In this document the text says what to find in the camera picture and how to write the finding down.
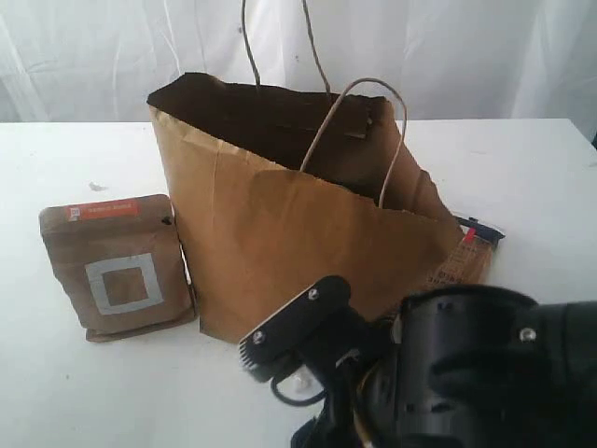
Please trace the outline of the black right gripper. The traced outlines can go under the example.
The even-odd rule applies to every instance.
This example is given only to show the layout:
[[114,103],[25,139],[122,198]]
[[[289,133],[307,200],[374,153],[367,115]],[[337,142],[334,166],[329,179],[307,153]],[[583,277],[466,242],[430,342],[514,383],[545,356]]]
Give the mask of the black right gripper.
[[293,447],[418,447],[398,425],[403,311],[372,323],[351,308],[331,316],[294,358],[323,386],[323,410],[292,436]]

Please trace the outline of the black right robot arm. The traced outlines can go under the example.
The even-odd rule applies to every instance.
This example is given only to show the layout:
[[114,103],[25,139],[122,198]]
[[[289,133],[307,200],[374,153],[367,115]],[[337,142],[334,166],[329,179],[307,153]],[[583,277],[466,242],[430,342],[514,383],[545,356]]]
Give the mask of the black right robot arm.
[[364,357],[340,364],[294,447],[592,447],[596,305],[500,287],[402,301]]

